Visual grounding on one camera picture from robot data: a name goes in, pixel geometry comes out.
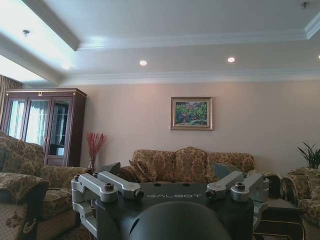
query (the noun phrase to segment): beige wall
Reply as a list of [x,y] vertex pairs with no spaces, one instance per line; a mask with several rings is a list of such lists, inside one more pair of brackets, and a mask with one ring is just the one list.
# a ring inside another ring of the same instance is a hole
[[[245,152],[256,169],[285,173],[305,165],[302,141],[320,147],[320,81],[81,86],[88,94],[85,132],[107,142],[97,165],[128,164],[136,149],[175,151],[194,146]],[[170,97],[215,97],[214,131],[170,131]]]

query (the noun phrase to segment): wooden cabinet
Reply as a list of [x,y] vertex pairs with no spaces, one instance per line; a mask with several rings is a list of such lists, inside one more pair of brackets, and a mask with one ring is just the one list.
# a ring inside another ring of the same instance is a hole
[[7,90],[1,130],[39,144],[44,164],[79,166],[87,95],[77,88]]

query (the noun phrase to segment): light fixture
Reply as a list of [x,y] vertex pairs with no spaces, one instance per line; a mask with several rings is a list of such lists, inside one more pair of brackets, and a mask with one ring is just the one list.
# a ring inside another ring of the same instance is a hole
[[229,58],[227,59],[227,61],[228,61],[229,63],[234,63],[235,60],[236,60],[236,59],[235,59],[233,56],[231,56],[231,57],[229,57]]
[[27,29],[23,29],[23,30],[22,30],[22,34],[23,34],[24,37],[26,38],[26,37],[28,37],[28,35],[30,34],[30,31],[27,30]]
[[140,65],[143,66],[143,67],[146,66],[146,65],[147,65],[147,61],[141,60],[141,61],[140,61]]
[[71,67],[71,65],[70,65],[69,63],[65,62],[65,63],[62,63],[62,64],[61,64],[61,67],[62,67],[63,69],[65,69],[65,70],[69,70],[70,67]]
[[301,8],[303,9],[303,10],[305,10],[305,9],[307,9],[308,7],[309,7],[309,5],[310,5],[310,2],[309,1],[304,1],[303,3],[301,3]]

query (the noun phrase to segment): landscape painting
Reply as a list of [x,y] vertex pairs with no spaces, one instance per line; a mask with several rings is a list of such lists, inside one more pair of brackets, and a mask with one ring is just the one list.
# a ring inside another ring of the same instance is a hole
[[211,97],[172,97],[172,130],[212,130]]

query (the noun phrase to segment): cabinet glass door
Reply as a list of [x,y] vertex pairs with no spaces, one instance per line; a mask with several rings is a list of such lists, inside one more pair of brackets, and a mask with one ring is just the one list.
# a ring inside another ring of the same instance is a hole
[[53,103],[53,117],[50,132],[50,156],[64,156],[67,139],[67,122],[71,99],[56,99]]
[[9,98],[8,101],[6,134],[16,139],[22,139],[27,99]]
[[31,99],[25,141],[45,147],[49,120],[50,99]]

